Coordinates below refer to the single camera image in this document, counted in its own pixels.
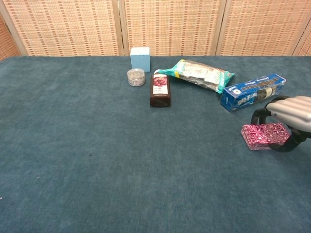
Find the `pink patterned box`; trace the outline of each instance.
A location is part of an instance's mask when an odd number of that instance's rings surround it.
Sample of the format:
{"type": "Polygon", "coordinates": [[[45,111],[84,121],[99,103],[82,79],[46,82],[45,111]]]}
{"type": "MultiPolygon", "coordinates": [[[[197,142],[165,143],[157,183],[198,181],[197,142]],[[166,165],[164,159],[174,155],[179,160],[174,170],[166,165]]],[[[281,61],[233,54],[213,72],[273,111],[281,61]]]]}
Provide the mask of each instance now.
{"type": "Polygon", "coordinates": [[[269,150],[269,144],[283,145],[290,136],[281,123],[243,125],[241,133],[250,150],[269,150]]]}

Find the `bottle label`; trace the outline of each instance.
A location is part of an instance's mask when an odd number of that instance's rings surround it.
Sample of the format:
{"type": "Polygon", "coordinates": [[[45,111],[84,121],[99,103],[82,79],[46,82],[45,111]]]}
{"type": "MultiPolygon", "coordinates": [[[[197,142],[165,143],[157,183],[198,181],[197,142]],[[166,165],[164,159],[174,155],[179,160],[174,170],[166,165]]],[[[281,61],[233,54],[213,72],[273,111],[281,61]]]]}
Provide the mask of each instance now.
{"type": "Polygon", "coordinates": [[[155,74],[153,77],[154,81],[154,94],[168,94],[167,89],[167,75],[166,74],[155,74]]]}

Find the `blue box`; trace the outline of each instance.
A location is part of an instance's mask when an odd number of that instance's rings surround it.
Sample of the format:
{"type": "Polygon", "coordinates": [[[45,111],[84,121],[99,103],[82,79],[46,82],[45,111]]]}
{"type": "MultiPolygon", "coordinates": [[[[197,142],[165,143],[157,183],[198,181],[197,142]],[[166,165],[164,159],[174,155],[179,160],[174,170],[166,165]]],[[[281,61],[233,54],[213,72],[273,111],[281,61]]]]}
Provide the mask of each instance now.
{"type": "Polygon", "coordinates": [[[140,68],[145,72],[150,72],[150,48],[133,47],[131,48],[132,69],[140,68]]]}
{"type": "Polygon", "coordinates": [[[277,74],[269,74],[248,82],[228,86],[223,91],[221,105],[233,112],[260,100],[278,95],[285,82],[286,79],[283,77],[277,74]]]}

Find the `bottle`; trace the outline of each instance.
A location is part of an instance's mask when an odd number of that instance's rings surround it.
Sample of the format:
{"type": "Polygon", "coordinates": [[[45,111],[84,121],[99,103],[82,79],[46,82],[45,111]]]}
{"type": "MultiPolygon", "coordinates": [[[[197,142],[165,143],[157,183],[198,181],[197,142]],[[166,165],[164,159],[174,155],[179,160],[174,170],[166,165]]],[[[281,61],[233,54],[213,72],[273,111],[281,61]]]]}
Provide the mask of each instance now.
{"type": "Polygon", "coordinates": [[[171,86],[169,76],[155,71],[150,79],[150,106],[169,107],[171,105],[171,86]]]}

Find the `gray robot hand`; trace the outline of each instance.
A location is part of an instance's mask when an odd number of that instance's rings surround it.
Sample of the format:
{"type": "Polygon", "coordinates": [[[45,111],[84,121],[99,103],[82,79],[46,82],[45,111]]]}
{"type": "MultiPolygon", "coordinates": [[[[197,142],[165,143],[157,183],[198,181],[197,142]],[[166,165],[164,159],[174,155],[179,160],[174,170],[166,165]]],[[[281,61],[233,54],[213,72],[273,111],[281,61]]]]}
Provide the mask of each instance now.
{"type": "Polygon", "coordinates": [[[265,124],[267,117],[283,122],[292,131],[292,135],[284,145],[270,144],[269,147],[279,152],[290,152],[301,142],[311,138],[311,97],[278,96],[264,108],[256,110],[252,115],[252,124],[265,124]]]}

